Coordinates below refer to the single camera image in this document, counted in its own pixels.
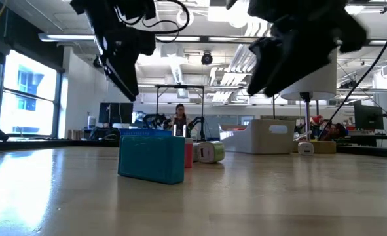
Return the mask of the large window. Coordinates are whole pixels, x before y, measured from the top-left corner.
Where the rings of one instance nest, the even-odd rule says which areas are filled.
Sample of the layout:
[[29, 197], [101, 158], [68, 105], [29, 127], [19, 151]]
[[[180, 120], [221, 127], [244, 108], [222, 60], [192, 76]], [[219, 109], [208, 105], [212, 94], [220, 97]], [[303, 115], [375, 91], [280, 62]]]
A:
[[0, 56], [0, 129], [20, 136], [54, 134], [60, 74], [14, 50]]

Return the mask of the black computer monitor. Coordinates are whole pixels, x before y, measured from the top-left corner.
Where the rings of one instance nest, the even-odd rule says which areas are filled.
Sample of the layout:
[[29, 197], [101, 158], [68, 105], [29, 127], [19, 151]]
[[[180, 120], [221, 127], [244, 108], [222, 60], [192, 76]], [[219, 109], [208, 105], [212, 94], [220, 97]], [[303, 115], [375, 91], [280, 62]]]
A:
[[381, 107], [354, 105], [355, 126], [364, 130], [382, 130], [384, 128]]
[[100, 104], [98, 121], [112, 127], [117, 124], [130, 124], [132, 122], [133, 103], [106, 103]]

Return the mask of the teal rectangular case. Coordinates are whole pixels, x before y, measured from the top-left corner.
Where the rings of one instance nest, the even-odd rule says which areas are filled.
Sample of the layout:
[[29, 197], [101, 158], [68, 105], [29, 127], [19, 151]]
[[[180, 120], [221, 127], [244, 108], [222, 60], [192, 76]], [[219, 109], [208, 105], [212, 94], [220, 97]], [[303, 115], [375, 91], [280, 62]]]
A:
[[118, 175], [178, 184], [184, 181], [185, 139], [178, 136], [121, 136]]

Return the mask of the red white-faced wall charger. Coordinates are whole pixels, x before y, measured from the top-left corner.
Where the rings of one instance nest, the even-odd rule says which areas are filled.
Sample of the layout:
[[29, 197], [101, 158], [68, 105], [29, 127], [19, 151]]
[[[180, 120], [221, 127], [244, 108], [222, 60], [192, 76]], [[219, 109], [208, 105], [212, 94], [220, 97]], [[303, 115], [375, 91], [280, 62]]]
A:
[[183, 135], [185, 139], [185, 168], [192, 168], [193, 167], [193, 139], [188, 138], [187, 135], [187, 126], [183, 125], [183, 130], [180, 130], [177, 125], [174, 125], [173, 127], [173, 135], [179, 136], [180, 134]]

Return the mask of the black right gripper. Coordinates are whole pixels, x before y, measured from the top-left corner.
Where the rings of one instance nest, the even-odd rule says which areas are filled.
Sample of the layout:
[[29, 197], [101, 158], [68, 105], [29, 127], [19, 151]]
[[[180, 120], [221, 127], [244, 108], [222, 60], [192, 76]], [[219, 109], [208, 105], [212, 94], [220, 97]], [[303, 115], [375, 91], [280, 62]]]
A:
[[270, 22], [277, 38], [249, 46], [256, 64], [248, 94], [265, 88], [265, 95], [273, 96], [326, 66], [337, 41], [341, 52], [357, 51], [367, 42], [366, 29], [345, 10], [348, 0], [248, 1], [248, 15]]

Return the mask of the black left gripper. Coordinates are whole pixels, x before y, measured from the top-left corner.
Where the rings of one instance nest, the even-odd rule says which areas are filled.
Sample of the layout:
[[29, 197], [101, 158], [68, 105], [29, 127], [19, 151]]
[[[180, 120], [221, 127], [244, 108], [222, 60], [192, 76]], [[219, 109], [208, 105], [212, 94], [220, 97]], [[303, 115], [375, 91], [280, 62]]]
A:
[[71, 0], [70, 5], [87, 17], [106, 76], [134, 101], [139, 94], [135, 62], [156, 48], [155, 34], [134, 26], [156, 16], [153, 0]]

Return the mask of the black metal frame stand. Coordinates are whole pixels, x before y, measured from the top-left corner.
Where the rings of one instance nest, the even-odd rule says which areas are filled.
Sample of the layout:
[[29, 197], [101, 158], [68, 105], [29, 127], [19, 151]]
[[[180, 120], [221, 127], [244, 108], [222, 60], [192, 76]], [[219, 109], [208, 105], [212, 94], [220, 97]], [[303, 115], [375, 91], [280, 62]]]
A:
[[160, 97], [159, 90], [160, 88], [173, 88], [173, 89], [200, 89], [202, 91], [201, 94], [199, 94], [199, 97], [202, 99], [200, 105], [201, 105], [201, 116], [199, 118], [195, 118], [193, 123], [197, 124], [200, 123], [200, 141], [206, 141], [206, 135], [205, 135], [205, 118], [204, 118], [204, 92], [205, 88], [204, 85], [184, 85], [184, 84], [174, 84], [174, 85], [154, 85], [154, 87], [157, 89], [157, 96], [156, 96], [156, 113], [158, 113], [158, 99]]

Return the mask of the ceiling light strip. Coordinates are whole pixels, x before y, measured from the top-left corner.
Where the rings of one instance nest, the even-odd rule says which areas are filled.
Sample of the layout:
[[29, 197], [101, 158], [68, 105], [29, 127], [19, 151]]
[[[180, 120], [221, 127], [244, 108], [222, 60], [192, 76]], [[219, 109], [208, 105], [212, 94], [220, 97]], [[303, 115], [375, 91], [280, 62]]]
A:
[[69, 35], [69, 34], [47, 34], [39, 33], [39, 39], [43, 42], [79, 42], [79, 41], [93, 41], [93, 35]]
[[156, 36], [157, 41], [183, 41], [183, 42], [197, 42], [200, 37], [195, 36]]

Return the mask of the white shade table lamp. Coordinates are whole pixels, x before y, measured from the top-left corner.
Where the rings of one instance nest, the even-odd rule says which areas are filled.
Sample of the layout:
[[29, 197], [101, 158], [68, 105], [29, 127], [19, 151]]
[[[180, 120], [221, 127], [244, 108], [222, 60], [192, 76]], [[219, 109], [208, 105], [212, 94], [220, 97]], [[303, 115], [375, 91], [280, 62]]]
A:
[[337, 95], [337, 49], [329, 55], [330, 62], [280, 92], [285, 100], [302, 100], [305, 103], [305, 134], [310, 142], [310, 102], [330, 100]]

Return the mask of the black aluminium table frame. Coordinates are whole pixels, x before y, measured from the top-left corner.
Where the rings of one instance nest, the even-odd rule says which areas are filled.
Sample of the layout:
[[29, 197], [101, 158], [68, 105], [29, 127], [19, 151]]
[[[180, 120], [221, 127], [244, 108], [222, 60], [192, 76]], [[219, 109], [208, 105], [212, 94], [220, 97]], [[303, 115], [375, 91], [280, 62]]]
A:
[[[387, 158], [387, 148], [383, 147], [335, 146], [335, 148], [333, 148], [333, 145], [334, 143], [327, 144], [326, 142], [315, 142], [314, 151], [315, 153], [319, 154], [333, 154], [333, 152], [336, 151], [337, 153]], [[0, 142], [0, 151], [64, 148], [74, 146], [117, 148], [119, 146], [119, 143], [77, 140], [13, 140], [7, 142]]]

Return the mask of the small white charger cube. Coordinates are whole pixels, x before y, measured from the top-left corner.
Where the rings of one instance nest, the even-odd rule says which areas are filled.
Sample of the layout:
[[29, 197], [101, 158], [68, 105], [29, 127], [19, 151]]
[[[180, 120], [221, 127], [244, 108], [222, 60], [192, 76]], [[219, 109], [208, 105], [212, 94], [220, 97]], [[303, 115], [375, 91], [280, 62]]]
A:
[[314, 145], [311, 142], [299, 142], [297, 151], [300, 155], [311, 156], [314, 154]]

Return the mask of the person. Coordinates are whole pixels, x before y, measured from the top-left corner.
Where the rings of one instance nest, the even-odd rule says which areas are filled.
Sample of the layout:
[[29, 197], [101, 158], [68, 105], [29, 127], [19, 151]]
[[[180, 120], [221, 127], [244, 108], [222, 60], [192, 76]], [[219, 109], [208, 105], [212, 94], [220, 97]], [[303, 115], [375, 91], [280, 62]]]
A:
[[188, 124], [191, 121], [185, 114], [185, 106], [178, 104], [175, 108], [175, 115], [171, 118], [170, 128], [173, 130], [176, 136], [184, 136], [183, 127], [188, 128]]
[[328, 125], [326, 131], [324, 132], [324, 135], [322, 136], [322, 140], [324, 141], [332, 141], [337, 140], [339, 138], [344, 138], [347, 135], [346, 128], [340, 124], [330, 124]]

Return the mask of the green white USB charger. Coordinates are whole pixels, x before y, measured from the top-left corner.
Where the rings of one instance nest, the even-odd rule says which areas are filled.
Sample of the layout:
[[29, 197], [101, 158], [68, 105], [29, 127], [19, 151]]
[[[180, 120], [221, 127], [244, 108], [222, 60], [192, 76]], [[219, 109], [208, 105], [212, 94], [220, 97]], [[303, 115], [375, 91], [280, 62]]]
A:
[[220, 141], [201, 142], [197, 146], [198, 161], [213, 164], [225, 158], [225, 147]]

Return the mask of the white plastic basket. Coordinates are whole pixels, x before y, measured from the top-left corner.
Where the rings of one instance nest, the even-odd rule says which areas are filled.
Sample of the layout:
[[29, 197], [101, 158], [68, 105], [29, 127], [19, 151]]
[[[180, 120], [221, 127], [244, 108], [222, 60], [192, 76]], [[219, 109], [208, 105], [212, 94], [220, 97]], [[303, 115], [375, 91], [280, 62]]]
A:
[[226, 151], [254, 155], [289, 154], [294, 146], [294, 121], [253, 119], [247, 125], [219, 125]]

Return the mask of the blue plastic bin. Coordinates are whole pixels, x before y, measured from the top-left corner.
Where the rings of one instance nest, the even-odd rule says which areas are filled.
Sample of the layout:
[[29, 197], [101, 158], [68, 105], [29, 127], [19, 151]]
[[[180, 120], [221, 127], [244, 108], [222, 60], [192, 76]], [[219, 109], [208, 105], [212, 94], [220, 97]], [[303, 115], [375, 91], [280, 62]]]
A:
[[121, 136], [172, 136], [170, 130], [121, 128]]

